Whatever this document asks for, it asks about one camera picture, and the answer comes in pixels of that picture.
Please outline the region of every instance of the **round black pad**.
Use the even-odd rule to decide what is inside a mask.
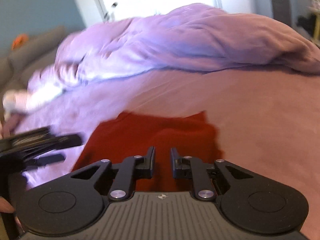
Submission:
[[[17,215],[28,231],[63,236],[93,223],[103,208],[103,199],[90,180],[62,177],[26,192]]]
[[[282,196],[267,191],[253,193],[248,201],[254,209],[265,213],[277,212],[286,204]]]
[[[222,197],[220,207],[234,225],[266,235],[300,229],[309,209],[300,192],[261,177],[241,179],[232,184]]]
[[[39,207],[49,213],[66,212],[76,204],[76,197],[68,192],[57,191],[43,195]]]

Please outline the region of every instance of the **pillow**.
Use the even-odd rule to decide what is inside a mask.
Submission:
[[[54,48],[49,53],[43,55],[38,60],[32,62],[31,64],[27,65],[24,71],[22,71],[20,75],[20,81],[26,87],[28,87],[28,82],[33,73],[38,69],[44,69],[50,64],[53,64],[56,58],[58,47]]]
[[[9,61],[14,69],[14,73],[19,73],[26,65],[57,47],[66,35],[65,28],[59,26],[47,33],[37,36],[21,48],[14,50],[9,55]]]
[[[12,78],[13,71],[7,58],[0,58],[0,90]]]

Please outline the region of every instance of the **metal pivot screw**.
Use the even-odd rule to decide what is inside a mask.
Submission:
[[[113,198],[123,198],[126,195],[126,192],[120,189],[113,190],[110,193],[110,196]]]
[[[213,191],[207,190],[207,189],[201,190],[198,193],[198,196],[200,198],[211,198],[211,197],[213,197],[213,195],[214,195]]]

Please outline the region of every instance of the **blue wall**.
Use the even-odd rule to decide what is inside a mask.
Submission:
[[[0,57],[20,33],[37,35],[57,25],[69,32],[84,28],[74,0],[0,0]]]

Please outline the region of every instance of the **ribbed black surface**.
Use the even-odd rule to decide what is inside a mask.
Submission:
[[[45,237],[27,233],[23,240]],[[68,237],[50,240],[302,240],[299,233],[287,236],[257,236],[245,233],[225,221],[215,205],[191,198],[188,192],[136,192],[126,202],[111,204],[91,228]]]

